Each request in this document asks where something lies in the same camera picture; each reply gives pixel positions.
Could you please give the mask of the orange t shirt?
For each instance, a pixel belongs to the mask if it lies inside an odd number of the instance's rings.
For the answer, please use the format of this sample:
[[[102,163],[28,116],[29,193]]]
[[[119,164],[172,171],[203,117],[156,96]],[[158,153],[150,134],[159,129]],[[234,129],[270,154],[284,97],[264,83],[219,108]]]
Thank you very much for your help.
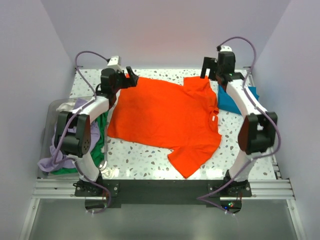
[[[207,77],[183,84],[141,77],[122,89],[107,134],[111,138],[170,149],[172,166],[187,179],[219,148],[218,101]]]

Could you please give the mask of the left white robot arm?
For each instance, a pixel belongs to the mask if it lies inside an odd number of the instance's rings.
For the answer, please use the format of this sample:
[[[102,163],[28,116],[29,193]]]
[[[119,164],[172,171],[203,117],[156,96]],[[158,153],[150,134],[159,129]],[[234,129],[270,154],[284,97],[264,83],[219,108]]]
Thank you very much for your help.
[[[58,114],[52,162],[61,164],[64,161],[57,160],[58,154],[66,155],[75,165],[80,179],[87,182],[85,189],[92,196],[99,196],[104,184],[98,180],[100,170],[95,166],[89,150],[91,124],[115,104],[119,90],[135,87],[138,80],[130,66],[126,67],[126,71],[107,67],[101,71],[100,84],[93,90],[93,97],[88,102],[73,111]]]

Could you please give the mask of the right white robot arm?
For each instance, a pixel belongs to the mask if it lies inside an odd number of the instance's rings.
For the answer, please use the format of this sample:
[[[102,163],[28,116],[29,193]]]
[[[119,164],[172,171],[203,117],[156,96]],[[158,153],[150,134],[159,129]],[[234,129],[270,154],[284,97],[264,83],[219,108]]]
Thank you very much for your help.
[[[203,59],[200,77],[216,81],[235,102],[243,117],[238,133],[239,153],[232,167],[226,172],[223,184],[209,193],[225,193],[233,197],[246,188],[252,168],[259,158],[267,157],[266,151],[275,143],[278,116],[267,111],[246,85],[247,77],[235,71],[236,56],[229,46],[218,46],[216,58]]]

